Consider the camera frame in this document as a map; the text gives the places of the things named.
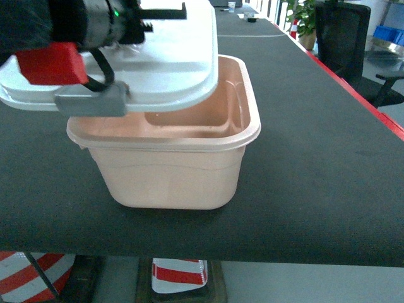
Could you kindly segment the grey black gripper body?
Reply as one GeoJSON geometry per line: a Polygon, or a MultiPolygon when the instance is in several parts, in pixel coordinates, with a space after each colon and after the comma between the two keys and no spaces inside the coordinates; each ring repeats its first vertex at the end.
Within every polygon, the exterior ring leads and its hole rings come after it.
{"type": "Polygon", "coordinates": [[[139,1],[51,1],[52,39],[79,49],[141,44],[153,26],[140,18],[139,1]]]}

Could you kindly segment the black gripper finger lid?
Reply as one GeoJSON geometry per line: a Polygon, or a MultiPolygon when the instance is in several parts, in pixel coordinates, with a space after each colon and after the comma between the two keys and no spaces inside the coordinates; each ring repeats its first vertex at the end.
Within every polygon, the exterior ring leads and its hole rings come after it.
{"type": "Polygon", "coordinates": [[[186,20],[187,8],[181,3],[181,9],[140,9],[138,16],[146,20],[186,20]]]}

